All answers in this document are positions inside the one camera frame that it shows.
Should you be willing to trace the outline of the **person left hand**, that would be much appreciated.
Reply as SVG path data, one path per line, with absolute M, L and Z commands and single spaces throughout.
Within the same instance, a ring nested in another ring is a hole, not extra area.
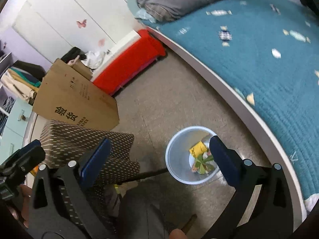
M 10 209 L 15 220 L 20 221 L 23 225 L 29 227 L 29 203 L 32 189 L 24 184 L 18 188 L 19 196 L 14 199 L 14 207 Z

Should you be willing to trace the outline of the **person right hand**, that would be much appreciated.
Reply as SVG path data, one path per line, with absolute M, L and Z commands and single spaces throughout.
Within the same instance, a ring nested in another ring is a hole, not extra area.
M 188 239 L 188 237 L 181 229 L 174 229 L 169 234 L 169 239 Z

